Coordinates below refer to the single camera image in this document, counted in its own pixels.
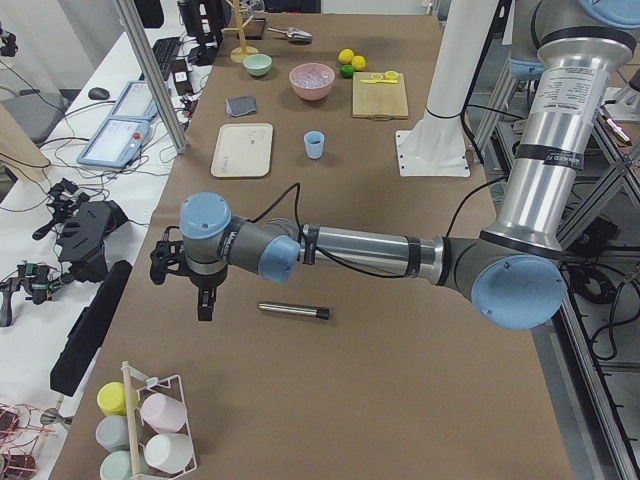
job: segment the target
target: blue joint cap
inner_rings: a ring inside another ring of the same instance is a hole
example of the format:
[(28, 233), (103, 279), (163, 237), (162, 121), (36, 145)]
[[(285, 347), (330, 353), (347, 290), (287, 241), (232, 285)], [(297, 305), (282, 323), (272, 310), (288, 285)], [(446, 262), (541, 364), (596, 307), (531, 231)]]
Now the blue joint cap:
[(566, 286), (557, 267), (534, 255), (493, 262), (476, 278), (471, 301), (483, 316), (512, 330), (549, 320), (560, 308)]
[(539, 80), (544, 72), (544, 65), (540, 62), (509, 59), (511, 76), (516, 80)]
[(217, 235), (230, 221), (229, 204), (215, 193), (196, 193), (182, 202), (180, 207), (180, 231), (194, 240)]
[(274, 238), (262, 252), (258, 263), (258, 275), (276, 283), (289, 280), (300, 255), (300, 244), (280, 235)]
[(582, 8), (594, 19), (621, 30), (640, 28), (638, 0), (579, 0)]

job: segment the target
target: keyboard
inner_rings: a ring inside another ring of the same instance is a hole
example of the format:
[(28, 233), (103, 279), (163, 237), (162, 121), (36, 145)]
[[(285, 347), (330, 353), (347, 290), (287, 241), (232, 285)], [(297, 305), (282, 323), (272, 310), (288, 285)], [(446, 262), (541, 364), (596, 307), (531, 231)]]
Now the keyboard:
[[(171, 62), (178, 57), (180, 51), (180, 37), (159, 38), (153, 44), (153, 55), (156, 57), (160, 73), (164, 80), (171, 75)], [(144, 80), (144, 73), (140, 74), (140, 80)]]

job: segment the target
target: lime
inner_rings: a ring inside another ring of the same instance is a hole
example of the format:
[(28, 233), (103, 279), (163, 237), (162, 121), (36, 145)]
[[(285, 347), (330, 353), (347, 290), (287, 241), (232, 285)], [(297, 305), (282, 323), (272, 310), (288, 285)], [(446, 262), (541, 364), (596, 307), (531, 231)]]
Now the lime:
[(356, 54), (350, 48), (345, 48), (338, 54), (338, 62), (342, 65), (348, 65)]
[(351, 66), (356, 72), (361, 72), (367, 68), (367, 60), (362, 55), (356, 55), (351, 60)]
[(351, 65), (342, 65), (340, 67), (340, 75), (342, 75), (342, 78), (351, 78), (353, 77), (353, 72), (355, 70), (353, 69), (353, 67)]

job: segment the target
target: white desk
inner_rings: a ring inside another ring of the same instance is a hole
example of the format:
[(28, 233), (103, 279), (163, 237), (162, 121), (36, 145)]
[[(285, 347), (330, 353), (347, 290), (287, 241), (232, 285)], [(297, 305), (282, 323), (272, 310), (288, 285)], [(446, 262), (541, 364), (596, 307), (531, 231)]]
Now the white desk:
[[(181, 36), (182, 29), (149, 30), (149, 41), (153, 42), (162, 37)], [(187, 43), (183, 50), (188, 52), (193, 43)], [(196, 67), (190, 75), (194, 91), (200, 90), (206, 80), (210, 67)], [(103, 87), (110, 91), (111, 99), (117, 99), (123, 87), (130, 80), (140, 75), (140, 68), (131, 50), (126, 35), (113, 46), (100, 67), (96, 70), (87, 85), (82, 89), (76, 101), (68, 112), (93, 103), (87, 96), (92, 87)], [(175, 106), (180, 106), (179, 99), (174, 96)], [(50, 139), (60, 137), (90, 138), (111, 109), (111, 104), (102, 104), (93, 108), (72, 114), (68, 120), (60, 122), (53, 131)], [(79, 186), (91, 185), (100, 188), (97, 180), (87, 180), (83, 176), (91, 172), (79, 172), (63, 165), (64, 160), (69, 165), (76, 166), (76, 158), (86, 144), (83, 141), (71, 141), (57, 152), (56, 148), (65, 145), (65, 141), (53, 142), (43, 147), (42, 152), (55, 165), (48, 173), (51, 183), (43, 182), (39, 186), (31, 182), (19, 181), (2, 202), (4, 209), (23, 210), (34, 206), (45, 198), (50, 186), (67, 178)], [(153, 210), (165, 186), (167, 175), (171, 169), (175, 150), (166, 135), (166, 129), (160, 119), (154, 120), (151, 133), (147, 140), (147, 147), (143, 155), (149, 160), (138, 170), (128, 175), (118, 175), (107, 182), (105, 188), (109, 191), (109, 199), (115, 200), (130, 220), (106, 239), (107, 265), (125, 259), (133, 264)], [(31, 234), (51, 219), (51, 214), (44, 204), (22, 213), (0, 211), (0, 230), (2, 234), (2, 255), (0, 256), (0, 278), (14, 271), (22, 260), (29, 262), (45, 262), (59, 267), (54, 252), (55, 235), (49, 233), (40, 241), (32, 240)], [(67, 334), (82, 309), (91, 303), (99, 284), (78, 283), (64, 287), (54, 294), (54, 300), (42, 305), (34, 305), (25, 300), (25, 292), (13, 295), (13, 322), (9, 328), (0, 329), (0, 403), (26, 403), (46, 409), (54, 407), (61, 395), (49, 388), (49, 372), (62, 352), (67, 340)], [(64, 397), (60, 407), (63, 415), (73, 415), (83, 394), (84, 380), (71, 399)], [(35, 418), (39, 425), (39, 415)], [(55, 434), (38, 441), (34, 452), (39, 471), (34, 478), (48, 478), (66, 437), (65, 430), (56, 425)]]

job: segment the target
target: yellow cup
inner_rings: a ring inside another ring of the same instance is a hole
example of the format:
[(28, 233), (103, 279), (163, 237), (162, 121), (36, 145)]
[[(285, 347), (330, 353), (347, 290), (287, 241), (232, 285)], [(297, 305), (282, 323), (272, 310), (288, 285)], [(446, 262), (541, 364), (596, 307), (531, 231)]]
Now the yellow cup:
[[(131, 399), (134, 406), (138, 405), (137, 395)], [(127, 405), (124, 396), (124, 384), (122, 382), (110, 382), (104, 385), (98, 392), (98, 407), (105, 415), (127, 415)]]

